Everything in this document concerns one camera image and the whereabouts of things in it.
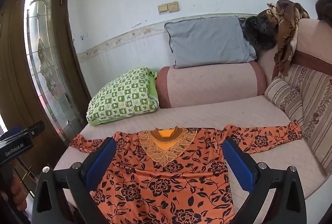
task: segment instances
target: light switch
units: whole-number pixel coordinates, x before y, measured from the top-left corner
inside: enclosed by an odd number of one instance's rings
[[[158,6],[158,11],[159,11],[159,14],[168,12],[167,4],[161,4],[161,5],[159,5]]]
[[[180,11],[179,2],[168,3],[167,8],[170,13]]]

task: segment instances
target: green checkered pillow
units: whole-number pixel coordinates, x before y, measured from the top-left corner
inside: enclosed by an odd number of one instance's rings
[[[89,103],[88,122],[97,126],[155,111],[159,106],[156,78],[157,73],[140,67],[106,84]]]

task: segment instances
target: striped pillow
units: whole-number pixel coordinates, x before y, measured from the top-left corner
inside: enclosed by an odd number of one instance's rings
[[[327,172],[332,171],[332,76],[291,65],[283,77],[303,99],[302,134]]]
[[[303,106],[299,91],[281,78],[275,78],[265,91],[265,96],[279,107],[290,120],[303,128]]]

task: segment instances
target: floral wallpaper border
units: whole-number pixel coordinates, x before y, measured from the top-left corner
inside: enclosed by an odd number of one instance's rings
[[[132,31],[129,31],[127,33],[118,35],[116,37],[113,37],[91,49],[88,49],[87,51],[80,53],[77,55],[78,61],[83,62],[86,61],[96,55],[99,55],[101,52],[115,48],[118,46],[121,46],[123,44],[126,44],[128,42],[142,39],[151,35],[161,34],[165,32],[164,25],[166,22],[177,22],[182,20],[189,20],[189,19],[199,19],[199,18],[212,18],[212,17],[239,17],[239,18],[246,18],[250,17],[256,14],[246,14],[246,13],[218,13],[218,14],[206,14],[206,15],[196,15],[196,16],[190,16],[190,17],[182,17],[177,19],[172,19],[168,21],[163,21],[159,23],[155,23],[152,25],[148,25],[142,28],[134,29]]]

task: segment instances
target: door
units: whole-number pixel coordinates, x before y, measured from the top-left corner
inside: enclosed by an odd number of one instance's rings
[[[7,0],[1,12],[0,113],[7,128],[45,122],[34,148],[21,157],[35,175],[54,167],[87,124],[90,95],[65,7],[65,0]]]

